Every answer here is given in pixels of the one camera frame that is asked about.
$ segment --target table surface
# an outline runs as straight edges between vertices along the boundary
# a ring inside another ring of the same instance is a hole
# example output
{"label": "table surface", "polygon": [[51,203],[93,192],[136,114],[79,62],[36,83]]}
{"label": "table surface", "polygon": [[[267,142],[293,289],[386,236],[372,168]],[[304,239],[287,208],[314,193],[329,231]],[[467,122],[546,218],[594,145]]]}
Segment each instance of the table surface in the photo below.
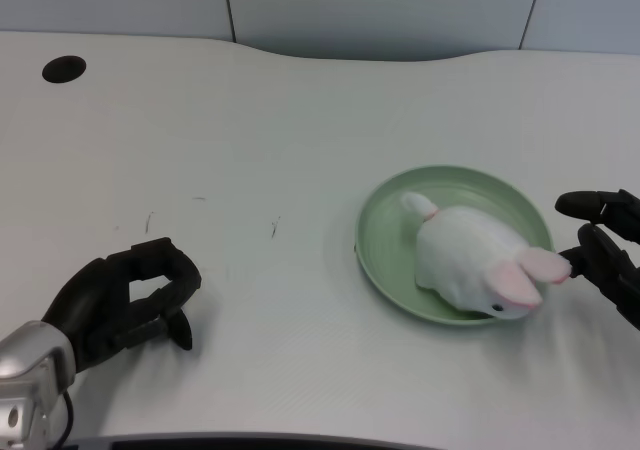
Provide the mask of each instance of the table surface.
{"label": "table surface", "polygon": [[[86,73],[45,82],[42,67],[69,54]],[[430,164],[510,181],[557,248],[574,246],[579,222],[554,212],[558,195],[640,193],[639,102],[632,56],[375,63],[0,33],[0,334],[40,318],[89,260],[169,236],[203,275],[185,307],[194,350],[153,342],[80,375],[76,438],[266,431],[630,448],[640,333],[588,282],[553,288],[523,322],[448,328],[394,308],[353,248],[374,187]]]}

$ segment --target green plate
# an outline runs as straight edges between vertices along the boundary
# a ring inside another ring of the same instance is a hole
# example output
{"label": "green plate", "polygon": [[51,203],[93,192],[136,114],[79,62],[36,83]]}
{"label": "green plate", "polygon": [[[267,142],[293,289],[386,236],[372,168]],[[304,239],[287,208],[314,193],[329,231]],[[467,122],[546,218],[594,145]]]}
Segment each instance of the green plate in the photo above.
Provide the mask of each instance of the green plate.
{"label": "green plate", "polygon": [[415,243],[420,219],[400,204],[407,191],[428,196],[440,208],[479,208],[511,225],[532,246],[553,251],[549,229],[533,204],[518,190],[476,170],[451,166],[422,167],[396,175],[367,200],[356,228],[356,251],[364,271],[389,300],[414,315],[449,325],[497,321],[483,313],[463,312],[433,290],[416,286]]}

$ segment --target stuffed bunny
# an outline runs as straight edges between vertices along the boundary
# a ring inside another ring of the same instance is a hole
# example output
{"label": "stuffed bunny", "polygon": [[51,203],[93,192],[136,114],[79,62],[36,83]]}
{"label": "stuffed bunny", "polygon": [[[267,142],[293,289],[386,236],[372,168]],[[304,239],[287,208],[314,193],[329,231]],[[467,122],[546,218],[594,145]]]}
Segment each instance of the stuffed bunny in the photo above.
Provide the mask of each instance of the stuffed bunny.
{"label": "stuffed bunny", "polygon": [[529,246],[511,227],[480,210],[439,210],[417,193],[405,193],[401,200],[424,218],[416,245],[416,283],[436,290],[459,310],[524,317],[542,303],[534,279],[562,283],[571,274],[566,259]]}

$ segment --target pink rabbit ear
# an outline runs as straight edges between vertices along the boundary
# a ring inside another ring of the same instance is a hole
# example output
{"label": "pink rabbit ear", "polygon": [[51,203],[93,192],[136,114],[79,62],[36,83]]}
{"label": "pink rabbit ear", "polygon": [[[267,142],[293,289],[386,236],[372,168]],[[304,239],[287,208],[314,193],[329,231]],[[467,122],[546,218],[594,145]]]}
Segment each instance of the pink rabbit ear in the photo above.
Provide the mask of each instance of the pink rabbit ear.
{"label": "pink rabbit ear", "polygon": [[571,275],[571,264],[557,253],[531,247],[518,255],[527,275],[539,282],[562,283]]}
{"label": "pink rabbit ear", "polygon": [[517,305],[535,307],[542,297],[531,280],[515,262],[500,262],[485,276],[489,287],[505,300]]}

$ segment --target white fluffy tail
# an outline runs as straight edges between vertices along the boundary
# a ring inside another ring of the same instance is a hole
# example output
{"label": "white fluffy tail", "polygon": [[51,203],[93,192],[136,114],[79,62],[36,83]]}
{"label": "white fluffy tail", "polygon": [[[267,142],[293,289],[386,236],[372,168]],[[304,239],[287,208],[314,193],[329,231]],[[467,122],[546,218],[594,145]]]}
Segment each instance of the white fluffy tail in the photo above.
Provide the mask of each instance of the white fluffy tail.
{"label": "white fluffy tail", "polygon": [[417,213],[424,218],[425,221],[438,213],[438,207],[436,207],[435,204],[427,197],[420,195],[419,193],[407,192],[402,195],[400,201],[404,208],[410,212]]}

